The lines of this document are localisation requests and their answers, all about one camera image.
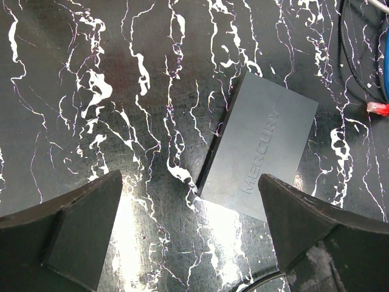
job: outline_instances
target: blue cable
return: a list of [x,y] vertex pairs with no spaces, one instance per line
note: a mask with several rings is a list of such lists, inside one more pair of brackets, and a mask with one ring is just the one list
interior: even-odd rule
[[384,55],[384,89],[387,102],[389,102],[389,33],[387,33],[387,40],[385,42]]

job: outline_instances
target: table surface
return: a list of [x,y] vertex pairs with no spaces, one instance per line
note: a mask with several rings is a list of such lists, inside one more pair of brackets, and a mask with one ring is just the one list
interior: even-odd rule
[[[352,2],[346,42],[379,92],[387,20]],[[340,53],[338,1],[3,3],[0,215],[120,169],[99,291],[230,291],[276,270],[265,223],[195,195],[246,71],[319,102],[294,185],[387,221],[389,121]]]

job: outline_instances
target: mercury logo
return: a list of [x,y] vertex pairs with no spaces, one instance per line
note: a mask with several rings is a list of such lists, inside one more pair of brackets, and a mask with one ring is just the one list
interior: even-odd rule
[[267,117],[266,125],[261,132],[260,142],[256,147],[255,156],[251,162],[249,174],[246,177],[244,187],[242,189],[242,191],[245,193],[252,193],[254,185],[257,184],[258,174],[262,166],[262,160],[265,157],[270,140],[272,139],[272,133],[275,127],[276,119],[278,118],[278,114],[275,112],[274,107],[273,112],[274,113]]

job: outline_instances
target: cable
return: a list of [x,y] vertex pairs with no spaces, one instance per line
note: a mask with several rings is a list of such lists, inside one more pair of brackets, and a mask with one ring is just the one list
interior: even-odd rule
[[259,286],[262,286],[265,283],[270,282],[271,280],[280,278],[285,276],[285,273],[281,273],[280,271],[274,272],[272,274],[269,274],[267,276],[264,276],[262,278],[259,278],[254,283],[250,284],[249,286],[245,287],[245,289],[241,290],[240,292],[252,292],[255,289],[257,289]]
[[387,40],[385,42],[385,55],[384,55],[384,89],[385,95],[389,97],[389,35],[387,34]]
[[379,2],[378,0],[367,0],[367,1],[372,3],[372,5],[376,6],[379,10],[385,12],[386,14],[389,14],[389,7],[387,7],[385,4]]
[[348,0],[343,0],[342,11],[340,12],[340,19],[339,19],[340,25],[339,25],[339,31],[338,31],[338,33],[340,34],[340,42],[342,44],[342,49],[345,53],[347,65],[348,65],[348,67],[351,71],[351,74],[353,75],[355,81],[369,96],[371,96],[375,101],[377,101],[379,103],[387,103],[387,101],[385,101],[384,99],[382,99],[382,98],[378,97],[377,95],[375,95],[374,93],[372,93],[370,91],[370,89],[368,89],[366,87],[366,85],[363,84],[363,82],[359,78],[358,73],[357,73],[357,71],[356,71],[356,69],[351,61],[350,55],[347,51],[347,46],[346,46],[346,41],[345,41],[345,31],[343,28],[344,27],[344,15],[345,15],[347,3],[348,3]]
[[368,102],[367,111],[369,113],[379,114],[381,116],[389,116],[389,105],[384,105],[383,103],[377,102]]

